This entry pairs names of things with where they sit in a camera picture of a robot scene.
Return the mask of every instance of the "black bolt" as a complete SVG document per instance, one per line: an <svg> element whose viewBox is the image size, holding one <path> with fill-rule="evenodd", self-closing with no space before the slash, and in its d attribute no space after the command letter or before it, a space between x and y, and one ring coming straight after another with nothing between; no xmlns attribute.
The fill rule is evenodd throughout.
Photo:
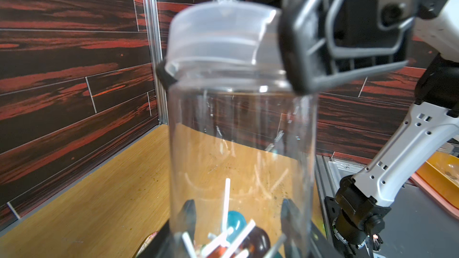
<svg viewBox="0 0 459 258"><path fill-rule="evenodd" d="M389 3L381 11L382 24L390 26L398 22L403 14L404 5L399 3Z"/></svg>

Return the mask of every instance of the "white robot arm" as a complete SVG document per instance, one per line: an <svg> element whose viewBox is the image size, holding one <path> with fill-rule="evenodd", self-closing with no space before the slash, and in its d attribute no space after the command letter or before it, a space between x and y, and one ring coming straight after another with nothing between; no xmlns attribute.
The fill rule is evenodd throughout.
<svg viewBox="0 0 459 258"><path fill-rule="evenodd" d="M383 217L404 182L459 134L459 0L421 0L418 16L416 35L440 54L419 79L399 129L366 168L341 180L334 227L345 243L361 245L384 229Z"/></svg>

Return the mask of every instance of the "aluminum frame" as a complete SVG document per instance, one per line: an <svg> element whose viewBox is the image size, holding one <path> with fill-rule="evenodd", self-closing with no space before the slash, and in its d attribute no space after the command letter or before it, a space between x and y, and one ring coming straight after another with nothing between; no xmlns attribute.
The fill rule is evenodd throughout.
<svg viewBox="0 0 459 258"><path fill-rule="evenodd" d="M163 60L161 37L159 32L157 0L144 0L148 45L152 57L153 76L155 78L156 100L159 124L169 124L166 90L156 76L156 66Z"/></svg>

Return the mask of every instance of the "dark wood grain wall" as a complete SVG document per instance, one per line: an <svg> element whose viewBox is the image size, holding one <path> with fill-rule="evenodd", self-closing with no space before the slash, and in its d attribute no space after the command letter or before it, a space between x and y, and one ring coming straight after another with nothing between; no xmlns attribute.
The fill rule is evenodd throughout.
<svg viewBox="0 0 459 258"><path fill-rule="evenodd" d="M0 230L157 124L143 0L0 0Z"/></svg>
<svg viewBox="0 0 459 258"><path fill-rule="evenodd" d="M161 43L165 55L169 24L175 14L191 4L208 0L159 1ZM420 38L414 37L408 66L321 93L318 103L317 153L361 163L371 161L402 122L414 99L416 81L437 53ZM211 124L199 120L183 123L260 149L269 147L282 121L288 117L288 111L282 109L283 105L277 99L261 99L253 103L249 98L241 97L233 98L227 104L212 101L210 105L218 109L213 113L217 117ZM264 106L264 111L253 107L257 105ZM257 116L260 120L254 122L251 116Z"/></svg>

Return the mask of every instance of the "transparent container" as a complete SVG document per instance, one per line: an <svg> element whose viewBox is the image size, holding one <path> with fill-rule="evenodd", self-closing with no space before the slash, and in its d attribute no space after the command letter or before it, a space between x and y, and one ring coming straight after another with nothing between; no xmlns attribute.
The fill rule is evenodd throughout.
<svg viewBox="0 0 459 258"><path fill-rule="evenodd" d="M280 63L279 10L204 3L171 23L166 71L176 257L305 257L317 96Z"/></svg>

